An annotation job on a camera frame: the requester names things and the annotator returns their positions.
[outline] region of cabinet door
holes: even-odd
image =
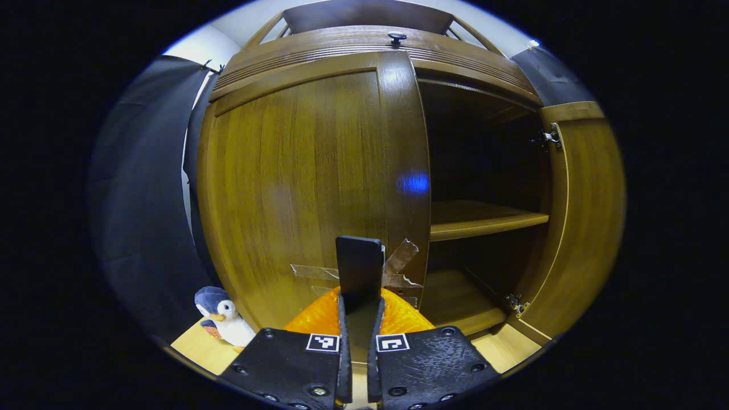
[[[539,111],[557,123],[563,149],[550,146],[553,192],[545,245],[533,276],[520,284],[522,314],[508,322],[539,344],[568,330],[590,306],[612,269],[625,219],[620,151],[597,104],[581,101]]]
[[[254,329],[282,328],[335,281],[339,235],[403,239],[423,283],[430,184],[423,108],[404,51],[326,58],[272,73],[209,108],[198,152],[200,217],[223,285]],[[420,289],[404,296],[420,296]]]

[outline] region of screw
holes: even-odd
[[[323,395],[327,395],[328,392],[327,392],[327,389],[325,389],[321,386],[316,386],[316,387],[312,387],[311,390],[309,390],[309,393],[311,393],[312,395],[323,396]]]
[[[408,389],[406,389],[404,387],[393,387],[390,389],[390,395],[395,396],[395,397],[405,395],[405,393],[407,393],[407,392],[408,392]]]

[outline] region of wooden panel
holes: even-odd
[[[551,147],[554,225],[523,292],[531,305],[518,319],[544,336],[537,343],[568,330],[590,306],[612,269],[625,220],[623,165],[609,123],[562,120],[599,112],[593,102],[570,104],[540,112],[545,127],[557,122],[564,149]],[[570,107],[581,113],[569,114]]]
[[[478,201],[443,201],[431,206],[430,241],[487,235],[546,223],[549,215]]]
[[[466,335],[506,320],[466,272],[453,268],[428,271],[420,313],[436,328],[456,326]]]
[[[200,367],[220,375],[238,356],[233,345],[215,339],[200,326],[200,321],[190,326],[180,337],[172,342],[172,347],[183,356],[195,362]]]
[[[274,27],[276,27],[276,24],[278,24],[279,21],[284,16],[284,12],[278,12],[276,15],[274,15],[266,24],[263,25],[263,27],[259,28],[258,31],[256,31],[256,34],[251,37],[250,40],[246,43],[246,45],[243,46],[242,50],[245,50],[250,47],[257,46],[261,44],[263,39],[266,37],[266,35],[273,30]]]
[[[605,114],[595,101],[578,101],[544,107],[540,115],[542,118],[559,118],[561,122],[605,118]]]
[[[397,50],[408,51],[416,68],[453,68],[454,74],[474,76],[478,82],[491,84],[507,95],[542,106],[537,92],[512,61],[457,39],[392,26],[323,28],[244,49],[230,59],[213,89],[211,101],[282,67],[337,55],[395,50],[387,37],[388,31],[393,30],[408,35]]]
[[[317,61],[240,89],[208,108],[198,163],[208,248],[255,330],[284,327],[312,285],[331,284],[290,264],[335,268],[339,235],[378,238],[386,256],[409,238],[421,251],[402,273],[423,282],[429,164],[406,53]]]
[[[466,31],[468,31],[472,36],[478,40],[479,43],[481,43],[484,47],[486,47],[487,50],[499,54],[501,57],[506,58],[506,55],[502,53],[499,48],[494,45],[494,43],[490,42],[483,34],[479,33],[475,28],[471,27],[470,24],[466,23],[465,21],[461,20],[460,18],[453,16],[453,19],[458,23],[461,27],[463,27]]]
[[[443,34],[451,13],[395,0],[330,0],[284,11],[292,34],[337,26],[395,26]]]
[[[499,373],[523,362],[541,347],[510,325],[505,325],[499,334],[488,334],[471,343]]]

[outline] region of orange plastic bag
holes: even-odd
[[[435,329],[435,326],[428,319],[398,295],[383,288],[382,297],[385,299],[385,314],[380,327],[381,335]],[[341,334],[339,328],[339,287],[330,290],[307,306],[286,325],[284,330],[324,335]]]

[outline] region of stuffed penguin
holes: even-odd
[[[256,336],[256,333],[248,326],[241,314],[235,309],[235,305],[227,292],[215,286],[205,286],[195,294],[195,306],[205,320],[201,325],[208,333],[217,339],[223,339],[233,345],[233,349],[240,353],[243,348]]]

